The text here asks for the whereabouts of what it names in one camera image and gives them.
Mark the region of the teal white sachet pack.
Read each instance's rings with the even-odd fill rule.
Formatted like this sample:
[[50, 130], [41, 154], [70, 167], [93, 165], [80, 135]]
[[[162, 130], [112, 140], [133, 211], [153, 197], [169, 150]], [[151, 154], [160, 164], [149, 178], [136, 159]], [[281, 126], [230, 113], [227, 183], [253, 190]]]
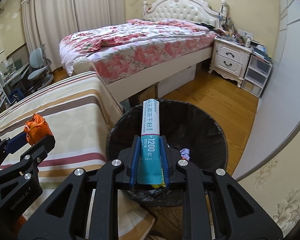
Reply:
[[159, 102], [155, 99], [143, 102], [137, 182], [142, 185], [164, 183], [160, 160]]

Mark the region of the orange plastic bag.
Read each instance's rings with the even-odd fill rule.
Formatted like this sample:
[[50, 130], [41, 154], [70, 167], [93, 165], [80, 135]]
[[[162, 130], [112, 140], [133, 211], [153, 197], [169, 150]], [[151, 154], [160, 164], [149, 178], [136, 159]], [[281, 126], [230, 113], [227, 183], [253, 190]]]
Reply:
[[24, 132], [27, 142], [33, 146], [47, 135], [53, 135], [49, 124], [39, 114], [34, 113], [31, 120], [25, 122]]

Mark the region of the yellow foam fruit net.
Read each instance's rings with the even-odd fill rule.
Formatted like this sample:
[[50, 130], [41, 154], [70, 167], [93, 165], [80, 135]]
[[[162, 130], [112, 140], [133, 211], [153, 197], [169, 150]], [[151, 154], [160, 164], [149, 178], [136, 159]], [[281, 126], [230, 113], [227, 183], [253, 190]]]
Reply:
[[166, 185], [164, 183], [161, 183], [161, 184], [154, 184], [152, 185], [152, 187], [154, 189], [159, 189], [159, 188], [163, 188], [163, 187], [166, 187]]

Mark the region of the black lined trash bin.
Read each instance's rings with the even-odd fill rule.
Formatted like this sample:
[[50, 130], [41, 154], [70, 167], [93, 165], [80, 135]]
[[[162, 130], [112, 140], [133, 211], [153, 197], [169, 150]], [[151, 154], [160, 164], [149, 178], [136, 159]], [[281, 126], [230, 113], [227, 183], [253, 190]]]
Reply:
[[[142, 105], [133, 107], [119, 118], [107, 139], [106, 156], [116, 159], [121, 150], [130, 148], [136, 135], [141, 134]], [[176, 100], [159, 100], [160, 134], [170, 147], [190, 151], [190, 162], [202, 170], [226, 168], [228, 146], [219, 124], [197, 106]], [[180, 190], [159, 189], [125, 191], [125, 195], [144, 206], [176, 207], [183, 202]]]

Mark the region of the white study desk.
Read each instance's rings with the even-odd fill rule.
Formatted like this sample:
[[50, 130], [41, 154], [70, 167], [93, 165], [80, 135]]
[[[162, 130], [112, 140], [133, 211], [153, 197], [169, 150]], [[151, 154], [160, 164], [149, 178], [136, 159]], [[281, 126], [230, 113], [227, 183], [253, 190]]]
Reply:
[[4, 91], [4, 104], [10, 105], [13, 102], [13, 99], [9, 99], [9, 95], [15, 86], [23, 79], [29, 68], [29, 63], [21, 64], [21, 66], [17, 68], [12, 58], [0, 63], [0, 86]]

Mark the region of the grey blue desk chair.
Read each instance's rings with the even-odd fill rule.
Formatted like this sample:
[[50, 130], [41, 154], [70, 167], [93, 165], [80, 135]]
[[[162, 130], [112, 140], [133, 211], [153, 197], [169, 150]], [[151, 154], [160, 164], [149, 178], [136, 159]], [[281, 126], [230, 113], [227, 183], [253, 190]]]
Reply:
[[34, 92], [49, 86], [54, 81], [54, 75], [51, 73], [51, 60], [45, 55], [45, 44], [31, 51], [29, 64], [33, 69], [27, 77], [29, 81], [34, 82], [32, 90]]

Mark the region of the striped bed sheet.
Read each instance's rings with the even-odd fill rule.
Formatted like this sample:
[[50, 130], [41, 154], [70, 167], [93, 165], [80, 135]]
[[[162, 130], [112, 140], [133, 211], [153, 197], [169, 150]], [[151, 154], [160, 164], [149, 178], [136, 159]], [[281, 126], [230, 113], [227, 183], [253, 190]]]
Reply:
[[[119, 189], [115, 177], [125, 163], [106, 156], [122, 108], [102, 79], [79, 74], [21, 100], [0, 114], [0, 139], [23, 132], [34, 113], [56, 143], [38, 165], [43, 192], [16, 221], [16, 239], [148, 239], [155, 218]], [[0, 170], [30, 147], [9, 155]]]

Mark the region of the white under-bed storage box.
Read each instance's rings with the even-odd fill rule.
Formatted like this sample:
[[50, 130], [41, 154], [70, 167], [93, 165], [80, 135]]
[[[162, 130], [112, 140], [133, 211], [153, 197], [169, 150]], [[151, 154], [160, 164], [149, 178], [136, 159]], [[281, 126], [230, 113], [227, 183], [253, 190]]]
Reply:
[[192, 65], [158, 83], [158, 97], [161, 98], [194, 80], [196, 65]]

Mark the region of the white round bedpost knob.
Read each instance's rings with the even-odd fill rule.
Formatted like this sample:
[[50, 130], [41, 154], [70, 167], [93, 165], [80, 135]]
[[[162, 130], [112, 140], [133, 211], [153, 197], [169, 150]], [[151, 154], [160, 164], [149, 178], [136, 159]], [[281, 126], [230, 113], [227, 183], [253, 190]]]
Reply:
[[74, 69], [73, 73], [75, 75], [89, 72], [89, 71], [93, 71], [93, 72], [95, 71], [95, 67], [93, 63], [86, 57], [80, 57], [75, 59], [73, 69]]

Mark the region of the white two-drawer nightstand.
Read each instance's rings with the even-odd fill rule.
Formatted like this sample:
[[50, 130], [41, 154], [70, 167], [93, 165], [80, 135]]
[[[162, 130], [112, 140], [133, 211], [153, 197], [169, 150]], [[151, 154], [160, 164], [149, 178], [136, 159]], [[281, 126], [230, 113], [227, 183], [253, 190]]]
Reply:
[[240, 88], [251, 54], [251, 48], [216, 37], [208, 73], [215, 71], [224, 79], [236, 81]]

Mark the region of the pink floral quilt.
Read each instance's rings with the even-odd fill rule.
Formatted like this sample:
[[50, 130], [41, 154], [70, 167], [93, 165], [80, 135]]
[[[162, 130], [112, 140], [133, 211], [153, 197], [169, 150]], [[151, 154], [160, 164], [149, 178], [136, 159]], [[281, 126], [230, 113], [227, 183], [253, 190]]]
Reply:
[[168, 19], [157, 22], [139, 19], [124, 24], [80, 31], [59, 44], [61, 63], [69, 76], [74, 61], [89, 59], [106, 84], [148, 67], [205, 49], [216, 33], [202, 25]]

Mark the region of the clear plastic drawer unit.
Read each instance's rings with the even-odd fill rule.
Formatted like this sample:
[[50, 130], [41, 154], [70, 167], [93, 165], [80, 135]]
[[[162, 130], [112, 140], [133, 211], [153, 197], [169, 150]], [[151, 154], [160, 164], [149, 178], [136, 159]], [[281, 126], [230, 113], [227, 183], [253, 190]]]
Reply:
[[250, 55], [241, 88], [259, 98], [267, 84], [272, 63], [258, 53]]

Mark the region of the beige curtains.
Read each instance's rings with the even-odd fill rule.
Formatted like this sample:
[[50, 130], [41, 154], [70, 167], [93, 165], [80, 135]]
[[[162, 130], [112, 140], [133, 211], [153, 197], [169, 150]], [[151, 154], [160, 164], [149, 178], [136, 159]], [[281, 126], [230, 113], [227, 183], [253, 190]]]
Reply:
[[44, 46], [51, 71], [62, 66], [64, 37], [125, 22], [125, 0], [22, 0], [21, 7], [27, 49]]

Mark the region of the white bed with headboard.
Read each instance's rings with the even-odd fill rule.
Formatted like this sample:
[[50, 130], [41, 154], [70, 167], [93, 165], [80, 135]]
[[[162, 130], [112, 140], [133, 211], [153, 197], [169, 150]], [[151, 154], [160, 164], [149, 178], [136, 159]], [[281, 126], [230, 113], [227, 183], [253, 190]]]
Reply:
[[95, 71], [123, 101], [209, 59], [228, 14], [204, 0], [157, 0], [143, 4], [143, 19], [70, 34], [59, 44], [70, 75]]

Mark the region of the wall air conditioner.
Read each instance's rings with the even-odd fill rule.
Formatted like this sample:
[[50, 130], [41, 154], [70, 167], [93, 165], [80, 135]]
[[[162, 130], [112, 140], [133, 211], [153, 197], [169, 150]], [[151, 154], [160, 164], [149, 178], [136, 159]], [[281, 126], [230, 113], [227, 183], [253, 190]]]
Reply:
[[0, 14], [2, 14], [4, 12], [5, 8], [4, 8], [4, 4], [0, 3]]

